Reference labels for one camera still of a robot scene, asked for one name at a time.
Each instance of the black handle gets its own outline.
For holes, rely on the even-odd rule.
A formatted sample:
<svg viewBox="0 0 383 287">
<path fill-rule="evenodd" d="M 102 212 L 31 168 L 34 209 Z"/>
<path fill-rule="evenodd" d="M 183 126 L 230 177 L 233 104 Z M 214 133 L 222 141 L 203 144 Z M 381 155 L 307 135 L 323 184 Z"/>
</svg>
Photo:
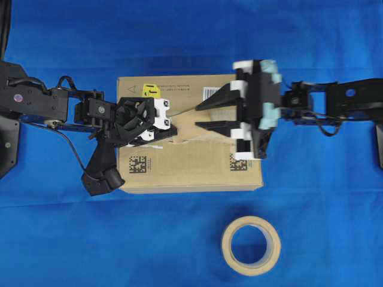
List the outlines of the black handle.
<svg viewBox="0 0 383 287">
<path fill-rule="evenodd" d="M 91 196 L 110 193 L 125 183 L 117 170 L 114 145 L 104 138 L 98 139 L 85 171 L 81 180 Z"/>
</svg>

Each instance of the label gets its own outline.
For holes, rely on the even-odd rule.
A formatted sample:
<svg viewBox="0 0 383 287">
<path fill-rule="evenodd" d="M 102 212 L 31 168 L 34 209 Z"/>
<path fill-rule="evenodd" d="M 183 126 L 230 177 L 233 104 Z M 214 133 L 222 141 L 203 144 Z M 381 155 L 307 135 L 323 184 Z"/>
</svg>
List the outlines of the label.
<svg viewBox="0 0 383 287">
<path fill-rule="evenodd" d="M 235 160 L 234 155 L 230 154 L 230 171 L 231 172 L 246 172 L 249 167 L 252 167 L 251 161 Z"/>
<path fill-rule="evenodd" d="M 151 170 L 151 158 L 147 156 L 129 157 L 129 173 L 147 173 Z"/>
<path fill-rule="evenodd" d="M 209 99 L 219 89 L 219 87 L 203 87 L 202 100 Z"/>
<path fill-rule="evenodd" d="M 161 98 L 161 90 L 155 84 L 144 84 L 142 88 L 142 97 Z"/>
<path fill-rule="evenodd" d="M 161 91 L 190 91 L 190 85 L 159 85 Z"/>
</svg>

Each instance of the yellow sticker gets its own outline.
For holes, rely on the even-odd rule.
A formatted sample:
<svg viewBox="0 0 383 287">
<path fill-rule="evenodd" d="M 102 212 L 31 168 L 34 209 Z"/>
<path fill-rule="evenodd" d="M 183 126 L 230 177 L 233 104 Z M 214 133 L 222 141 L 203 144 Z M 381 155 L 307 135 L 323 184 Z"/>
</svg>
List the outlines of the yellow sticker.
<svg viewBox="0 0 383 287">
<path fill-rule="evenodd" d="M 142 88 L 142 97 L 159 99 L 161 97 L 161 90 L 155 84 L 144 84 L 144 87 Z"/>
</svg>

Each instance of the metal bracket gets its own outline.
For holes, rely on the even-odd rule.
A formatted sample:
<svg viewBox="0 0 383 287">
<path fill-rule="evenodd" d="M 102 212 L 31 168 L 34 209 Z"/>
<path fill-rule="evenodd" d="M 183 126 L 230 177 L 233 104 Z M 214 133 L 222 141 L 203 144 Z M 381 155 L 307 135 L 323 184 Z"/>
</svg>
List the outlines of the metal bracket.
<svg viewBox="0 0 383 287">
<path fill-rule="evenodd" d="M 16 164 L 19 150 L 20 123 L 0 116 L 0 178 Z"/>
</svg>

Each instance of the barcode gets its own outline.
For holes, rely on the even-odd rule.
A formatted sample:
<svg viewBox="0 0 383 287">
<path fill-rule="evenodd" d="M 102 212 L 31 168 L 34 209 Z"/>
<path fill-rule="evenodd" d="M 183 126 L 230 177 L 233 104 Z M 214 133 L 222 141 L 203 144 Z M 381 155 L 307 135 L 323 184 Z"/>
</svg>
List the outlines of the barcode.
<svg viewBox="0 0 383 287">
<path fill-rule="evenodd" d="M 219 89 L 217 87 L 203 87 L 202 100 L 209 99 Z"/>
<path fill-rule="evenodd" d="M 245 172 L 247 170 L 247 160 L 235 160 L 234 155 L 230 155 L 230 171 Z"/>
<path fill-rule="evenodd" d="M 129 173 L 146 173 L 147 160 L 146 157 L 131 156 L 129 157 Z"/>
</svg>

